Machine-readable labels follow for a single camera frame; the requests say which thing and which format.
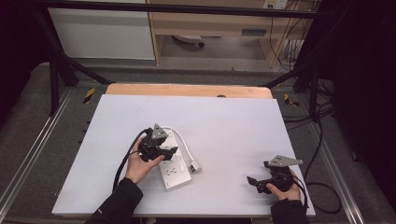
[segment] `white cable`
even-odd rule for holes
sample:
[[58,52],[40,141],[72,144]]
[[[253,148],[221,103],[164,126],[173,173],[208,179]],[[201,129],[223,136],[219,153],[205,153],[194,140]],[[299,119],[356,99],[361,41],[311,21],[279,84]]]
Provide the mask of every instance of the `white cable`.
[[180,134],[176,129],[171,128],[171,127],[168,127],[168,126],[162,126],[161,128],[162,128],[162,129],[169,129],[169,130],[172,130],[174,133],[176,133],[176,134],[180,137],[181,141],[182,141],[183,144],[184,144],[184,148],[186,148],[186,151],[187,151],[187,153],[189,154],[190,159],[191,159],[190,171],[191,171],[191,172],[199,172],[199,171],[201,171],[201,167],[200,167],[200,166],[198,165],[198,163],[195,161],[194,157],[190,154],[189,148],[187,147],[187,144],[186,144],[186,142],[184,141],[184,139],[183,139],[183,137],[181,136],[181,134]]

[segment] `black jacket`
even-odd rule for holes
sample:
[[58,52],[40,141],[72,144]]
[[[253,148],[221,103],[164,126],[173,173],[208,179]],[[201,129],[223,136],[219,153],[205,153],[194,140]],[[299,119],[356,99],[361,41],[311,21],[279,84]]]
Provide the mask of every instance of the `black jacket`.
[[[131,223],[133,211],[143,198],[140,188],[131,180],[123,178],[119,186],[85,222],[121,224]],[[308,219],[300,201],[285,199],[271,207],[275,224],[305,224]]]

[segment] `white cabinet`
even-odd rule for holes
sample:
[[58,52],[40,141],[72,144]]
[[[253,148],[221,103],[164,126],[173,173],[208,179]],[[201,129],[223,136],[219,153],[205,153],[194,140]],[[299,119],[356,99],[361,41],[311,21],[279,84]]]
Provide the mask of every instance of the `white cabinet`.
[[50,8],[49,13],[69,57],[154,60],[147,12]]

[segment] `white tabletop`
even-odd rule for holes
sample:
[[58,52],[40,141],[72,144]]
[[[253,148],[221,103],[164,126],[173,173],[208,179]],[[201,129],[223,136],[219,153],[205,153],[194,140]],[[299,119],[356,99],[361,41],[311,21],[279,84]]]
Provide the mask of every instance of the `white tabletop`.
[[[103,95],[52,210],[88,216],[110,195],[122,158],[144,129],[178,130],[202,166],[190,184],[165,190],[158,167],[138,184],[144,198],[136,217],[265,217],[276,202],[247,176],[270,178],[275,155],[295,158],[276,100],[188,96]],[[190,158],[178,141],[186,163]],[[302,179],[298,166],[291,167]],[[307,214],[315,211],[309,201]]]

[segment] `power strip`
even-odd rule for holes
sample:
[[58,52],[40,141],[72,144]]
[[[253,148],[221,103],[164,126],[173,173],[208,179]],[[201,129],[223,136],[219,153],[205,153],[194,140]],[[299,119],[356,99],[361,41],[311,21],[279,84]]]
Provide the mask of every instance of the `power strip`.
[[[166,130],[169,135],[166,140],[161,144],[161,148],[170,149],[178,147],[175,135],[172,130]],[[177,186],[182,186],[191,182],[191,176],[186,162],[184,162],[183,155],[180,148],[173,155],[170,161],[161,161],[160,164],[161,174],[163,175],[163,183],[166,190],[173,189]]]

